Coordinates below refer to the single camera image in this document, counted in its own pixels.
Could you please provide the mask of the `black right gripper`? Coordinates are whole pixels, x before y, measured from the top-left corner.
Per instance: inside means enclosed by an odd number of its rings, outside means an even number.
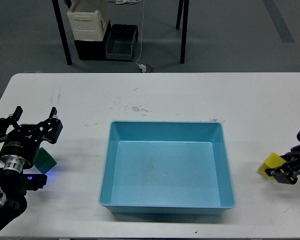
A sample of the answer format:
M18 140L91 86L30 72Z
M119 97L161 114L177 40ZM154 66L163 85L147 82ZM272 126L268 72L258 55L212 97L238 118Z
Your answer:
M297 140L300 142L300 131L297 133ZM292 147L289 152L280 157L287 162L293 158L300 159L300 144ZM294 185L298 181L298 175L300 175L300 164L284 163L276 168L266 168L265 173L269 177L273 177L278 183Z

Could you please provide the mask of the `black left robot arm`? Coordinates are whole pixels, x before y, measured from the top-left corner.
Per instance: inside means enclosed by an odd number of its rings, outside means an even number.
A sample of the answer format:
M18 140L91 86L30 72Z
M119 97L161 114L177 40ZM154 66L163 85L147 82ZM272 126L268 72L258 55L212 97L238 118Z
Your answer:
M57 164L41 147L43 141L55 144L63 129L57 109L37 124L19 124L22 113L17 106L7 118L0 118L0 231L27 209L27 192L42 189L47 172Z

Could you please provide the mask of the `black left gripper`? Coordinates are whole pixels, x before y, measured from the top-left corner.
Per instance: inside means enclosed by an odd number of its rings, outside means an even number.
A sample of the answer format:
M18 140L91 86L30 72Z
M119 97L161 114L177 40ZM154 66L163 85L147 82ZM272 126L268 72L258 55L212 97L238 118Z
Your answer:
M30 169L34 166L35 158L38 155L40 143L46 141L55 144L63 129L63 125L57 116L56 107L52 107L49 117L38 124L22 124L18 121L23 113L21 106L17 106L14 113L7 118L0 118L0 143L3 146L0 150L0 162L5 164L8 159L14 157L23 159L23 169ZM13 126L13 130L7 134L7 130Z

